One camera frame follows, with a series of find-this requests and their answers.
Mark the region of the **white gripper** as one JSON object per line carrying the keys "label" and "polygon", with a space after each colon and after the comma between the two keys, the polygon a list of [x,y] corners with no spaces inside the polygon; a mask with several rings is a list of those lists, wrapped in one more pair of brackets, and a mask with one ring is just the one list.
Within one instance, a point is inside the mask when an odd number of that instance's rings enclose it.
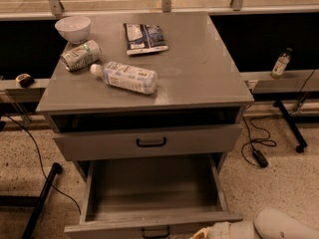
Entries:
{"label": "white gripper", "polygon": [[199,229],[189,239],[257,239],[257,234],[251,221],[220,222]]}

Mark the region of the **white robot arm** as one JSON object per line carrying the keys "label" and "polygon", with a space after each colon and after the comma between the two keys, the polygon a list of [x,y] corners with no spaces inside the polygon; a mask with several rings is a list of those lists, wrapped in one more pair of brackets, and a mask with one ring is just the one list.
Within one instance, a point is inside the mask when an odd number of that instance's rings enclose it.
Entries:
{"label": "white robot arm", "polygon": [[319,231],[272,207],[258,209],[252,221],[218,222],[189,239],[319,239]]}

